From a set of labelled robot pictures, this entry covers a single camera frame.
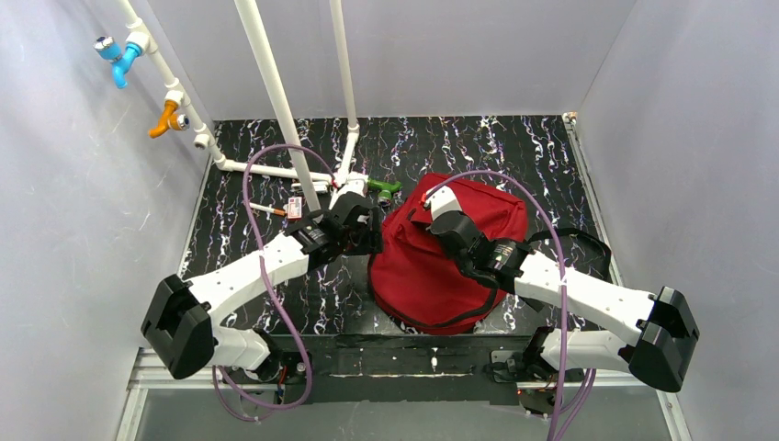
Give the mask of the red student backpack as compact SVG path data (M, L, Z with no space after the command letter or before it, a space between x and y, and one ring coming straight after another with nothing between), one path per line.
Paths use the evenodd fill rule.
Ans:
M428 231L432 216L423 208L423 194L446 178L440 173L422 176L404 203L383 221L383 250L367 264L367 286L377 305L390 317L426 334L468 333L507 295L462 276ZM454 181L450 188L465 213L492 240L532 243L551 237L547 231L527 233L527 209L518 197L467 179Z

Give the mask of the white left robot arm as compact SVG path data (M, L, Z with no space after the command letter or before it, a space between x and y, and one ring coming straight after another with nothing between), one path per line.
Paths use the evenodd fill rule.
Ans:
M164 278L141 322L141 334L174 379L206 367L242 368L260 377L279 369L283 353L265 332L223 321L268 289L330 264L341 255L378 254L382 211L348 191L331 209L314 211L269 243L199 277Z

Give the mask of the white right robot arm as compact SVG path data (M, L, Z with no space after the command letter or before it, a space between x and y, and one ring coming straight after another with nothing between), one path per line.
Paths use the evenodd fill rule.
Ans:
M534 303L566 306L597 331L539 331L527 362L552 369L605 369L632 374L666 392L683 386L700 330L681 291L625 288L556 262L517 241L489 239L460 209L435 209L429 232L461 280Z

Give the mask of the small red white card box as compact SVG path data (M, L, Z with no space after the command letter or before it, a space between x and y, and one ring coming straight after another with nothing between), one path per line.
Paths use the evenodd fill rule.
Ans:
M300 196L291 197L285 206L286 217L289 221L297 221L303 217L304 199Z

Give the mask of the white orange-tipped marker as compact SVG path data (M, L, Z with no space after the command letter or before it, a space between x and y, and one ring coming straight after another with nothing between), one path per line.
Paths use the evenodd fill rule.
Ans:
M285 210L283 210L283 209L277 209L277 208L274 208L274 207L269 207L269 206L265 206L265 205L258 204L258 203L250 202L249 203L249 207L251 209L262 211L262 212L269 213L269 214L273 214L273 215L276 215L276 216L281 216L281 217L286 217L287 216L287 212Z

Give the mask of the orange faucet valve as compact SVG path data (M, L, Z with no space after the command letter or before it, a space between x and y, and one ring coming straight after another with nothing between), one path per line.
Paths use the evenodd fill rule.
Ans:
M164 102L163 112L158 119L157 125L148 131L151 139L163 136L167 131L186 131L189 129L189 118L184 113L179 113L180 105L174 100Z

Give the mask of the blue faucet valve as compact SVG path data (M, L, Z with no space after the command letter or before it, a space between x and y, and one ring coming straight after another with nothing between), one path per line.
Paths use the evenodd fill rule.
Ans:
M95 40L93 48L97 54L111 65L111 75L115 86L123 89L128 86L126 76L134 62L149 50L151 38L148 34L131 32L124 48L110 36L101 36Z

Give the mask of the aluminium rail frame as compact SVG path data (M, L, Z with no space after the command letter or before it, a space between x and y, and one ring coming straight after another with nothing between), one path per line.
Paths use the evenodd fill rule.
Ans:
M162 361L151 350L141 349L136 357L127 390L130 405L141 404L140 392L133 390L203 390L211 389L213 381L209 368L201 369L188 379L176 380L165 369ZM646 388L646 385L627 373L605 370L597 373L593 381L596 388ZM649 389L657 394L661 412L672 440L692 440L684 419L681 404L675 394Z

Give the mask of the white PVC pipe frame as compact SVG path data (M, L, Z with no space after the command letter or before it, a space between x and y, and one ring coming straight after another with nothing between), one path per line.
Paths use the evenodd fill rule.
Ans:
M143 32L151 38L149 50L141 57L147 57L156 66L158 72L163 78L164 86L167 89L164 102L166 100L176 101L180 107L179 113L188 116L189 122L194 125L194 145L199 149L209 152L213 163L221 171L226 172L245 172L255 175L266 175L271 177L281 177L296 179L303 190L305 201L309 209L315 210L320 207L315 184L323 182L333 190L342 185L347 176L352 172L352 159L356 146L360 138L360 126L356 115L356 101L352 83L349 54L347 49L347 38L345 33L343 6L340 1L331 1L330 12L333 23L333 34L336 44L336 54L339 63L339 72L341 75L342 88L344 92L344 103L347 118L346 141L342 151L342 160L335 173L328 172L314 173L310 170L304 154L293 151L289 154L293 167L291 169L272 167L266 165L254 165L236 162L228 159L217 145L212 130L204 122L198 112L192 105L191 99L180 79L171 70L164 56L160 53L159 45L154 39L153 34L148 29L142 18L134 10L129 1L119 1L118 5L125 18L125 26L129 32ZM235 3L244 32L249 41L255 62L262 76L265 90L270 99L272 109L277 117L279 128L281 129L284 141L292 144L299 144L299 131L293 118L289 106L288 97L284 89L277 63L265 30L265 26L255 1L237 1Z

